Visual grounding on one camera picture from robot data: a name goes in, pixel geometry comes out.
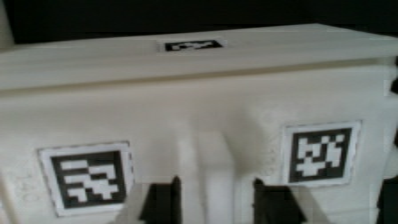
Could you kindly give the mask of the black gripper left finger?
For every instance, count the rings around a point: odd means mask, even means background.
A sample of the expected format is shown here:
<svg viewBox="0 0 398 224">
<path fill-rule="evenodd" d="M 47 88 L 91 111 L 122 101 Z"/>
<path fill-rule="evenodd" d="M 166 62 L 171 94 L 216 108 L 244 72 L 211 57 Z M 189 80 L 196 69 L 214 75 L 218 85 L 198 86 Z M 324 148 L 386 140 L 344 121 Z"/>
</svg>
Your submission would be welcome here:
<svg viewBox="0 0 398 224">
<path fill-rule="evenodd" d="M 150 185 L 139 220 L 145 224 L 184 224 L 180 177 Z"/>
</svg>

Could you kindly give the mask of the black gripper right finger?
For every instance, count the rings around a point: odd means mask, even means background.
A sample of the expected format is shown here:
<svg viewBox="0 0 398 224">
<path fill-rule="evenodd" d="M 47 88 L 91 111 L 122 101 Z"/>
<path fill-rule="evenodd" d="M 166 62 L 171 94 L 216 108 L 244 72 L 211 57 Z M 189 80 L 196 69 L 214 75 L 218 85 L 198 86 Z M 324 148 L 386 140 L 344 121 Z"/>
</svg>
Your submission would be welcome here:
<svg viewBox="0 0 398 224">
<path fill-rule="evenodd" d="M 308 221 L 292 190 L 255 179 L 255 224 L 305 224 Z"/>
</svg>

